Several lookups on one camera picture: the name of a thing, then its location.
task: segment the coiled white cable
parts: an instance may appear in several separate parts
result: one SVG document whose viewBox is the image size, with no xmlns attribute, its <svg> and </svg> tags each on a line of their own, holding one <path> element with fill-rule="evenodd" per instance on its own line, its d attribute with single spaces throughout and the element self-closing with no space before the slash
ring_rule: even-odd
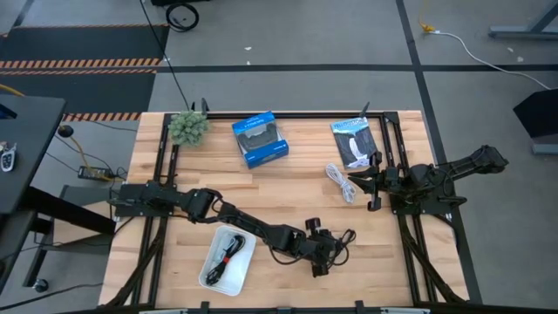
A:
<svg viewBox="0 0 558 314">
<path fill-rule="evenodd" d="M 357 190 L 343 177 L 337 166 L 332 163 L 328 164 L 325 166 L 325 173 L 341 186 L 343 198 L 352 204 L 355 201 Z"/>
</svg>

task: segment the white container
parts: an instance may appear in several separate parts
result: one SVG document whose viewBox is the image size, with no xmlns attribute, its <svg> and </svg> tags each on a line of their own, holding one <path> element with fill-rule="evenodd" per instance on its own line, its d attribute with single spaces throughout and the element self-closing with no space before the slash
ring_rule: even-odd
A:
<svg viewBox="0 0 558 314">
<path fill-rule="evenodd" d="M 219 282 L 211 286 L 207 285 L 206 276 L 209 271 L 221 262 L 225 253 L 224 249 L 227 248 L 231 239 L 236 235 L 243 236 L 246 239 L 244 246 L 231 257 Z M 244 285 L 244 278 L 248 272 L 248 266 L 250 265 L 252 254 L 254 254 L 254 249 L 255 235 L 229 226 L 220 226 L 215 232 L 215 236 L 211 242 L 211 248 L 209 248 L 208 257 L 198 277 L 200 284 L 203 287 L 224 293 L 231 297 L 238 296 Z"/>
</svg>

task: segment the white cable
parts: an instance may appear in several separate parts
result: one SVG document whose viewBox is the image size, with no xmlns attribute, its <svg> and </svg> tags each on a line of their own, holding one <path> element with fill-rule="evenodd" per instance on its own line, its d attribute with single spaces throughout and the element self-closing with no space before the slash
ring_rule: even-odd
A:
<svg viewBox="0 0 558 314">
<path fill-rule="evenodd" d="M 353 203 L 355 201 L 355 194 L 357 190 L 343 177 L 337 166 L 330 163 L 325 167 L 325 173 L 337 184 L 341 186 L 341 190 L 343 191 L 343 198 L 348 203 Z"/>
<path fill-rule="evenodd" d="M 525 74 L 525 73 L 522 73 L 522 72 L 514 72 L 514 71 L 507 71 L 507 70 L 504 70 L 504 69 L 502 69 L 502 68 L 500 68 L 500 67 L 498 67 L 498 66 L 496 66 L 496 65 L 491 65 L 491 64 L 489 64 L 487 61 L 484 61 L 484 60 L 481 60 L 481 59 L 475 57 L 475 56 L 467 49 L 467 46 L 465 46 L 465 43 L 463 42 L 463 39 L 459 38 L 459 37 L 456 36 L 456 35 L 453 35 L 453 34 L 451 34 L 451 33 L 441 32 L 441 31 L 430 31 L 430 32 L 428 32 L 428 34 L 433 34 L 433 35 L 446 35 L 446 36 L 449 36 L 449 37 L 451 37 L 451 38 L 455 38 L 455 39 L 457 39 L 457 40 L 459 40 L 459 41 L 461 42 L 461 44 L 463 45 L 463 48 L 465 48 L 465 51 L 467 52 L 467 54 L 469 55 L 469 57 L 471 57 L 471 58 L 474 59 L 475 61 L 478 61 L 478 62 L 482 63 L 483 65 L 488 65 L 488 66 L 490 66 L 490 67 L 493 68 L 493 69 L 496 69 L 496 70 L 498 70 L 498 71 L 502 71 L 502 72 L 507 73 L 507 74 L 519 75 L 519 76 L 522 76 L 522 77 L 524 77 L 524 78 L 531 79 L 531 80 L 533 80 L 536 84 L 542 86 L 542 87 L 543 87 L 544 89 L 546 89 L 546 90 L 551 90 L 551 89 L 552 89 L 552 88 L 550 88 L 550 87 L 548 87 L 548 86 L 542 84 L 542 82 L 539 81 L 538 79 L 536 79 L 536 78 L 534 78 L 534 77 L 532 77 L 532 76 L 529 76 L 529 75 L 527 75 L 527 74 Z"/>
</svg>

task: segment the chair wheel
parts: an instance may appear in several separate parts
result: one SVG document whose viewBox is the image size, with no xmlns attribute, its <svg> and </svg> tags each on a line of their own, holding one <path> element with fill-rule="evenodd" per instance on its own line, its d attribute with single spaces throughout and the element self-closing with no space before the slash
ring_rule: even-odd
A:
<svg viewBox="0 0 558 314">
<path fill-rule="evenodd" d="M 43 293 L 49 289 L 49 283 L 44 279 L 37 279 L 33 284 L 33 289 L 38 293 Z"/>
</svg>

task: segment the concrete floor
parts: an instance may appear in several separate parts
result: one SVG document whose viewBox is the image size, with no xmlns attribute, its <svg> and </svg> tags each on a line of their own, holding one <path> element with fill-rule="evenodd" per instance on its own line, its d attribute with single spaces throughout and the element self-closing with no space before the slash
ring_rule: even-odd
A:
<svg viewBox="0 0 558 314">
<path fill-rule="evenodd" d="M 424 20 L 461 36 L 486 61 L 556 64 L 558 42 L 486 36 L 491 24 L 528 23 L 549 2 L 430 0 Z M 248 61 L 252 65 L 411 64 L 398 8 L 391 0 L 214 0 L 194 5 L 201 14 L 199 26 L 188 33 L 171 32 L 169 37 L 167 51 L 174 66 L 245 65 Z M 474 64 L 456 40 L 420 33 L 421 5 L 419 0 L 405 0 L 420 62 Z M 23 0 L 0 3 L 0 33 L 10 29 L 23 6 Z M 146 6 L 154 23 L 164 22 L 162 9 Z M 135 0 L 35 0 L 23 24 L 144 22 Z M 556 72 L 529 74 L 558 86 Z M 212 110 L 358 109 L 367 101 L 371 109 L 423 109 L 413 72 L 212 72 L 177 77 L 190 101 L 204 97 Z M 510 161 L 503 174 L 457 182 L 459 194 L 469 200 L 461 212 L 484 303 L 558 309 L 554 196 L 558 158 L 530 153 L 529 138 L 511 110 L 541 88 L 499 72 L 427 72 L 425 80 L 449 160 L 490 144 Z M 183 106 L 172 76 L 157 74 L 150 110 L 180 110 Z M 111 125 L 135 127 L 137 123 Z M 112 167 L 127 167 L 133 133 L 86 122 L 72 126 L 86 152 L 107 160 Z M 74 152 L 56 141 L 49 152 L 73 167 L 81 164 Z M 79 180 L 45 157 L 33 185 L 58 194 L 64 184 L 98 186 Z M 21 288 L 28 256 L 32 251 L 21 255 L 0 304 L 37 295 Z M 52 291 L 98 283 L 103 280 L 105 264 L 106 254 L 50 252 L 40 276 L 50 281 Z M 98 296 L 99 290 L 75 290 L 7 312 L 90 309 Z"/>
</svg>

